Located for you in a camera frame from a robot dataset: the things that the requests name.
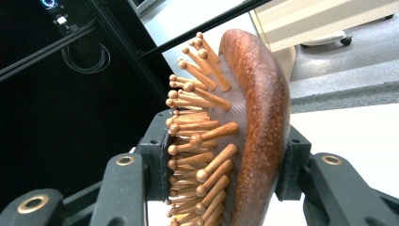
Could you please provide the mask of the brown wooden hairbrush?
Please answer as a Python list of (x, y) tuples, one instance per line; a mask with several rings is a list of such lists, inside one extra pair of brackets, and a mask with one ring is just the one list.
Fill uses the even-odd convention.
[(166, 104), (169, 226), (262, 226), (290, 131), (289, 86), (255, 35), (202, 33), (183, 49)]

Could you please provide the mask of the white wheeled base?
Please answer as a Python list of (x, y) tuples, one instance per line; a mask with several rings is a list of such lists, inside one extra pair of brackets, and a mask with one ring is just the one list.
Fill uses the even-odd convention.
[(331, 34), (313, 39), (313, 40), (308, 40), (305, 42), (301, 43), (301, 46), (304, 48), (307, 48), (309, 46), (317, 46), (317, 45), (324, 45), (328, 43), (332, 43), (334, 41), (339, 41), (342, 45), (348, 46), (352, 42), (351, 37), (347, 37), (345, 33), (341, 30), (338, 32), (333, 32)]

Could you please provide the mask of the black metal frame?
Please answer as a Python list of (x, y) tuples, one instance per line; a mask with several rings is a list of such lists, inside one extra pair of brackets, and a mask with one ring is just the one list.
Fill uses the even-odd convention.
[(146, 61), (149, 58), (156, 57), (177, 46), (183, 41), (193, 38), (198, 31), (209, 31), (270, 1), (271, 0), (245, 0), (238, 6), (235, 6), (234, 8), (215, 16), (211, 20), (194, 27), (182, 35), (169, 40), (160, 46), (156, 46), (147, 53), (143, 53), (141, 55), (133, 41), (128, 37), (125, 30), (121, 27), (115, 15), (112, 13), (104, 0), (83, 0), (83, 2), (88, 6), (94, 15), (95, 20), (93, 22), (86, 24), (82, 28), (79, 28), (76, 32), (71, 33), (61, 40), (58, 40), (44, 47), (43, 49), (38, 50), (38, 52), (0, 70), (0, 82), (3, 82), (14, 74), (24, 70), (25, 68), (64, 48), (74, 41), (85, 37), (100, 27), (107, 34), (108, 38), (111, 39), (121, 51), (137, 77), (141, 80), (145, 87), (152, 92), (152, 98), (156, 101), (156, 103), (161, 105), (167, 91), (163, 87), (161, 81), (156, 77), (154, 72), (146, 65)]

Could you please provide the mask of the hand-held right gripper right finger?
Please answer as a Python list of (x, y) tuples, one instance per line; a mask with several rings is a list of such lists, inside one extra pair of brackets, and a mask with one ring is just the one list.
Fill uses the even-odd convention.
[(275, 194), (283, 201), (299, 201), (302, 191), (298, 185), (300, 169), (310, 159), (311, 143), (293, 125), (290, 126), (284, 161)]

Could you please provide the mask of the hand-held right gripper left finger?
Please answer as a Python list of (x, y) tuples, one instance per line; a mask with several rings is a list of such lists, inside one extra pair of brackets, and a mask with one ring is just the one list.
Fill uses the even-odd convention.
[(148, 201), (164, 202), (168, 199), (171, 169), (168, 167), (170, 155), (166, 120), (171, 116), (170, 110), (156, 113), (144, 137), (136, 145), (135, 153), (143, 158)]

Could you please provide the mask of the black device with lights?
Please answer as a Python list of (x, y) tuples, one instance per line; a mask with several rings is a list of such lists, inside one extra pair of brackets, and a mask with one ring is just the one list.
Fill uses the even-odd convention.
[(63, 11), (64, 7), (58, 0), (39, 1), (44, 9), (51, 15), (53, 23), (64, 37), (79, 30), (79, 27), (76, 24), (71, 24), (68, 21), (68, 15)]

